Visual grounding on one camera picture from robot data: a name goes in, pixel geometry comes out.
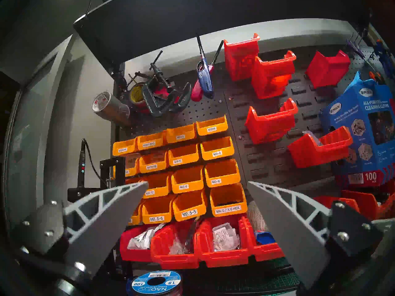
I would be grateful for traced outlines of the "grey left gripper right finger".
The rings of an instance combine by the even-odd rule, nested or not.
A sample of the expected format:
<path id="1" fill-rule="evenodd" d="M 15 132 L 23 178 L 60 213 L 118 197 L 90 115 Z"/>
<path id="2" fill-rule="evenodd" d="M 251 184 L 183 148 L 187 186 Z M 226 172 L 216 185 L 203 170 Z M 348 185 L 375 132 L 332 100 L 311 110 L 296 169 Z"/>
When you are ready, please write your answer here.
<path id="1" fill-rule="evenodd" d="M 302 193 L 248 182 L 269 232 L 305 288 L 329 288 L 370 260 L 383 232 L 339 198 L 330 207 Z"/>

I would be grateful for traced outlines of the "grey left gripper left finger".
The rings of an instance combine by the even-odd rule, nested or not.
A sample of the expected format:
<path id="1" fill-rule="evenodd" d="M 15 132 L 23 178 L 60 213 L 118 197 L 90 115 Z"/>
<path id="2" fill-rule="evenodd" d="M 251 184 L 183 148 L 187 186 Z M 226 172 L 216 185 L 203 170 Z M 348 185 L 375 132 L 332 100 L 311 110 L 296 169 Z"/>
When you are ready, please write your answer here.
<path id="1" fill-rule="evenodd" d="M 124 232 L 148 182 L 96 191 L 63 207 L 42 205 L 11 230 L 11 240 L 25 253 L 67 265 L 83 265 L 95 274 Z"/>

